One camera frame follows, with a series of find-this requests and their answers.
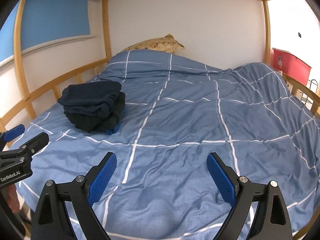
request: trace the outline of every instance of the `person's hand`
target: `person's hand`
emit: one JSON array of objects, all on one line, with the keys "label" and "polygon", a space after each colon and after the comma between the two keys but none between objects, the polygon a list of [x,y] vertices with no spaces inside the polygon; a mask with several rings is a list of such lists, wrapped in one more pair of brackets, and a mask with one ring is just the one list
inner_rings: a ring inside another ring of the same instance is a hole
[{"label": "person's hand", "polygon": [[9,187],[6,187],[4,188],[4,191],[8,195],[8,197],[6,198],[6,201],[12,213],[18,213],[20,204],[19,204],[18,195],[16,191],[16,185],[12,184]]}]

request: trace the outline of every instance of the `blue duvet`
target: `blue duvet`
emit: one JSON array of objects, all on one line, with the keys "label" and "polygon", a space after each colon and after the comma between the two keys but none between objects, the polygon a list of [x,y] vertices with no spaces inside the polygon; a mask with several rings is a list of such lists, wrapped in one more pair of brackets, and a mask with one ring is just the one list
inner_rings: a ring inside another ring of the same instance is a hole
[{"label": "blue duvet", "polygon": [[[150,50],[121,52],[90,82],[122,84],[126,105],[115,134],[76,129],[55,104],[13,147],[38,133],[47,147],[33,157],[33,175],[17,185],[35,210],[48,179],[72,181],[113,152],[118,166],[93,209],[109,236],[120,239],[211,240],[225,220],[224,203],[206,167],[217,152],[252,182],[278,182],[292,231],[320,204],[319,120],[262,63],[220,70]],[[76,235],[85,239],[67,203]],[[245,239],[256,203],[239,239]]]}]

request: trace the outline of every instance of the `stack of folded clothing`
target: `stack of folded clothing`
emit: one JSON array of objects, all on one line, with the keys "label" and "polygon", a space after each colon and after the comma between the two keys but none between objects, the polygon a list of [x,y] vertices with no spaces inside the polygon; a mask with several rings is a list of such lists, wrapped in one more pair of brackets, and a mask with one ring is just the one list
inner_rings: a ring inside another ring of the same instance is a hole
[{"label": "stack of folded clothing", "polygon": [[125,105],[125,94],[120,90],[121,84],[114,81],[70,85],[58,103],[63,105],[64,114],[76,128],[111,134],[119,127]]}]

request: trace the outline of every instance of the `pillow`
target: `pillow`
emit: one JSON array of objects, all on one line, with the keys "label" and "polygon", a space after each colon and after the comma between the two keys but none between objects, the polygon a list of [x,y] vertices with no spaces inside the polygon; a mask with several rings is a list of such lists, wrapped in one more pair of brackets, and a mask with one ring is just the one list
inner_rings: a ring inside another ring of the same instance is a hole
[{"label": "pillow", "polygon": [[151,39],[139,42],[130,47],[125,48],[123,51],[136,50],[136,49],[151,49],[162,52],[173,53],[179,49],[184,49],[179,42],[177,42],[171,34],[163,38]]}]

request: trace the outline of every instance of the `red box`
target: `red box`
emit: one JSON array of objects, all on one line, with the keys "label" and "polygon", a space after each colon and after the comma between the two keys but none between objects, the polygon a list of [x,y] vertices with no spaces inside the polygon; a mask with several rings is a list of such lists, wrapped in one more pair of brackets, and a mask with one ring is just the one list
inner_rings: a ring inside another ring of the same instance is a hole
[{"label": "red box", "polygon": [[273,68],[299,81],[305,86],[308,84],[311,67],[288,51],[272,48]]}]

